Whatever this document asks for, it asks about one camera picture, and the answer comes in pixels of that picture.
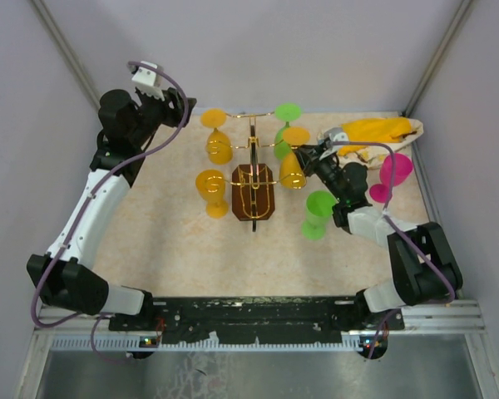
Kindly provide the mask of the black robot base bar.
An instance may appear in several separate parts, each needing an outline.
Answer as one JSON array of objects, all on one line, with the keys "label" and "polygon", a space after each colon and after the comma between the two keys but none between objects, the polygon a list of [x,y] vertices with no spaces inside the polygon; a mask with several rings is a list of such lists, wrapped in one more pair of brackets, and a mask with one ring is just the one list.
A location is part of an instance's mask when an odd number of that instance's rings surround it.
[{"label": "black robot base bar", "polygon": [[359,296],[257,296],[153,298],[144,314],[116,315],[113,332],[165,330],[192,327],[259,326],[279,323],[328,324],[342,331],[377,326],[390,310],[372,313]]}]

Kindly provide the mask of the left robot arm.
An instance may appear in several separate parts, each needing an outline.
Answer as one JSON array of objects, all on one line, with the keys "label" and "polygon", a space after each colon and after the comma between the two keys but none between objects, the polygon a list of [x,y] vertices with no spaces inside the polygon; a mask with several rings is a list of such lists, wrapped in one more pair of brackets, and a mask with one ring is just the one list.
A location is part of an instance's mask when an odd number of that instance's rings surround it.
[{"label": "left robot arm", "polygon": [[151,294],[108,283],[93,272],[101,239],[144,163],[142,146],[160,126],[186,126],[194,98],[173,87],[155,98],[115,89],[100,99],[102,129],[96,138],[86,186],[71,217],[44,255],[32,255],[27,272],[43,304],[80,314],[125,314],[140,330],[156,320]]}]

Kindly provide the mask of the green wine glass hung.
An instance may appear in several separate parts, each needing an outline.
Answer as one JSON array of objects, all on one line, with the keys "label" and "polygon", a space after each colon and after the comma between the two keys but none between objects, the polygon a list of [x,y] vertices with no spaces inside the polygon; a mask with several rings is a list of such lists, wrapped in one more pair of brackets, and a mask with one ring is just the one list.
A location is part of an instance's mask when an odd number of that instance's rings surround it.
[{"label": "green wine glass hung", "polygon": [[292,102],[281,104],[274,109],[275,117],[284,123],[274,138],[274,156],[279,161],[291,152],[290,146],[283,140],[284,131],[290,128],[291,122],[301,117],[302,112],[301,107]]}]

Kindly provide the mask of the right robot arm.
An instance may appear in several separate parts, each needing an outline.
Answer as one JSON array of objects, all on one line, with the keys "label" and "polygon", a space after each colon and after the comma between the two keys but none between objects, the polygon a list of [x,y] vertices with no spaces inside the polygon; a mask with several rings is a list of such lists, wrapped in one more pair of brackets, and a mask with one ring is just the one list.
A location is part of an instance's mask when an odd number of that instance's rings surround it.
[{"label": "right robot arm", "polygon": [[390,217],[367,199],[368,168],[359,163],[341,166],[327,155],[329,144],[302,145],[293,150],[303,174],[316,175],[335,204],[331,215],[336,227],[369,239],[386,249],[392,277],[358,293],[356,322],[371,329],[384,312],[424,303],[450,303],[462,287],[462,274],[440,224],[412,224]]}]

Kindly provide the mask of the yellow wine glass hung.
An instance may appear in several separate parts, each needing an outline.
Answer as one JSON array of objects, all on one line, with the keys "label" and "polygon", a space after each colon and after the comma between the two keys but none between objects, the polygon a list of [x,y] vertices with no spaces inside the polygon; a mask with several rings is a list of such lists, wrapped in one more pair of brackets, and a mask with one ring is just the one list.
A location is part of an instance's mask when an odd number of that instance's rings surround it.
[{"label": "yellow wine glass hung", "polygon": [[200,118],[201,125],[210,128],[205,150],[209,160],[216,165],[225,165],[231,162],[233,150],[230,138],[220,129],[227,120],[227,115],[221,109],[210,109]]}]

